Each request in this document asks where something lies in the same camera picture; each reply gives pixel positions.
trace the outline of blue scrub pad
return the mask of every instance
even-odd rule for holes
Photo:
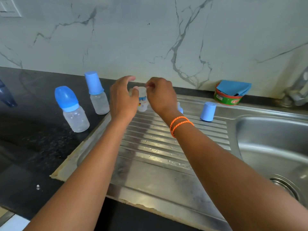
[[[217,89],[230,96],[244,96],[249,92],[251,83],[222,80]]]

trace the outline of orange bracelet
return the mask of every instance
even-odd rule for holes
[[[173,123],[174,123],[176,120],[180,119],[180,118],[184,118],[184,119],[186,119],[186,121],[180,122],[179,124],[177,124],[177,125],[172,129]],[[177,118],[175,118],[175,119],[171,122],[171,124],[170,124],[170,132],[171,132],[172,137],[175,138],[175,136],[174,136],[174,131],[175,131],[175,129],[176,129],[179,125],[182,125],[182,124],[184,124],[184,123],[190,123],[190,124],[192,124],[193,126],[195,126],[190,120],[188,120],[187,117],[184,117],[184,116],[177,117]]]

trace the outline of drain strainer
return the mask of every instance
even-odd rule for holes
[[[288,192],[293,198],[295,198],[297,201],[299,201],[298,194],[296,193],[295,189],[285,182],[284,180],[280,178],[270,178],[270,180],[277,186],[280,186],[282,189],[284,189],[286,192]]]

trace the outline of chrome faucet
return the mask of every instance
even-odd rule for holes
[[[308,67],[304,69],[296,82],[284,90],[285,96],[280,104],[283,107],[301,106],[308,102]]]

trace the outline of sink basin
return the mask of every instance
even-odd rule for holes
[[[308,113],[239,104],[217,104],[212,122],[200,120],[204,102],[178,95],[184,115],[221,147],[244,160],[306,206]],[[108,114],[52,178],[65,181],[93,148]],[[121,141],[107,197],[201,230],[229,231],[169,127],[150,108],[137,112]]]
[[[236,130],[243,161],[306,206],[308,122],[242,117]]]

